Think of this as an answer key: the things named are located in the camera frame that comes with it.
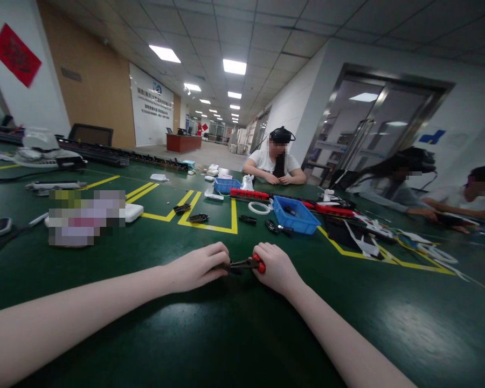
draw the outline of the blue plastic basket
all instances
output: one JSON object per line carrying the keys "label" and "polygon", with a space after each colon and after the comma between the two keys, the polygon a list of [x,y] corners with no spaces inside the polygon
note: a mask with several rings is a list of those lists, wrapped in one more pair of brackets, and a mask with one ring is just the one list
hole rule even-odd
{"label": "blue plastic basket", "polygon": [[230,189],[240,189],[241,183],[237,179],[214,178],[214,194],[230,194]]}
{"label": "blue plastic basket", "polygon": [[[289,205],[295,212],[292,216],[284,211],[284,206]],[[305,207],[303,203],[296,199],[274,196],[273,211],[279,225],[283,227],[292,227],[296,233],[313,234],[320,222]]]}

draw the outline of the wall logo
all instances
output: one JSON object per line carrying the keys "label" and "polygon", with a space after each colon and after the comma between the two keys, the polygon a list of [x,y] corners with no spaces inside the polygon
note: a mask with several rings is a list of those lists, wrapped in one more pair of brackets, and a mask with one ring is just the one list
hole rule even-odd
{"label": "wall logo", "polygon": [[158,94],[162,94],[162,87],[153,81],[153,90],[156,91]]}

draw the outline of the hand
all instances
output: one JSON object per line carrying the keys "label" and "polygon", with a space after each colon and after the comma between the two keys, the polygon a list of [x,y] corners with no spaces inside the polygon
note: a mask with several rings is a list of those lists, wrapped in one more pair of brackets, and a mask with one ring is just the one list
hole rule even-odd
{"label": "hand", "polygon": [[170,293],[190,291],[228,275],[219,264],[230,264],[228,249],[222,242],[187,253],[164,266],[170,281]]}
{"label": "hand", "polygon": [[485,210],[469,210],[467,215],[474,218],[485,219]]}
{"label": "hand", "polygon": [[291,178],[290,177],[283,176],[283,177],[280,177],[279,178],[279,181],[283,185],[288,185],[289,183],[291,183]]}
{"label": "hand", "polygon": [[268,173],[264,177],[264,179],[267,180],[269,184],[280,184],[279,179],[276,176],[274,176],[273,174],[270,174],[270,173]]}
{"label": "hand", "polygon": [[266,265],[266,272],[263,274],[256,269],[253,270],[253,273],[261,283],[269,288],[287,297],[303,284],[291,259],[277,245],[261,242],[255,246],[253,253],[259,255]]}
{"label": "hand", "polygon": [[408,214],[418,214],[424,216],[431,221],[438,221],[437,211],[435,209],[428,209],[426,207],[411,207],[408,209]]}

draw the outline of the metal door frame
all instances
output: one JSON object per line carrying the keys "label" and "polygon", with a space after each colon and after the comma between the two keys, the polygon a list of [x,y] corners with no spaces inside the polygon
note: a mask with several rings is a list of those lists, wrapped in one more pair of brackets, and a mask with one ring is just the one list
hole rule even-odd
{"label": "metal door frame", "polygon": [[[311,153],[313,152],[316,146],[318,137],[323,129],[325,117],[327,117],[327,115],[329,114],[330,109],[334,104],[334,101],[336,100],[338,91],[341,88],[341,84],[344,80],[383,86],[383,89],[381,90],[379,97],[377,98],[375,104],[373,105],[368,116],[366,117],[366,120],[373,119],[377,110],[381,108],[386,96],[388,95],[388,92],[393,88],[395,89],[400,88],[400,90],[403,90],[403,86],[407,86],[406,88],[407,91],[409,91],[408,89],[414,87],[414,88],[424,89],[426,91],[432,92],[430,97],[426,100],[426,103],[415,114],[416,115],[415,119],[412,119],[412,122],[410,123],[410,126],[405,130],[404,135],[392,147],[390,154],[394,154],[399,149],[406,148],[413,143],[419,129],[427,125],[431,117],[434,115],[434,113],[437,111],[440,105],[444,102],[447,95],[451,92],[451,90],[455,86],[455,84],[451,82],[439,81],[439,80],[434,80],[434,79],[424,78],[424,77],[417,77],[417,76],[408,75],[408,74],[392,73],[392,72],[375,69],[372,67],[345,63],[342,67],[341,72],[339,73],[339,77],[329,97],[329,101],[327,102],[327,105],[323,110],[322,117],[318,122],[316,132],[313,136],[313,139],[311,140],[311,144],[309,145],[309,149],[303,160],[302,170],[304,170],[307,165],[312,165],[314,167],[321,167],[321,165],[318,163],[310,162],[309,156],[311,155]],[[368,134],[371,127],[372,126],[368,128],[368,131],[365,131],[366,134]],[[361,143],[364,141],[364,138],[365,138],[365,135],[362,135]],[[351,151],[350,149],[351,146],[352,147],[358,146],[357,149],[359,149],[359,145],[357,144],[357,142],[354,142],[354,144],[352,144],[351,142],[347,149],[347,153]]]}

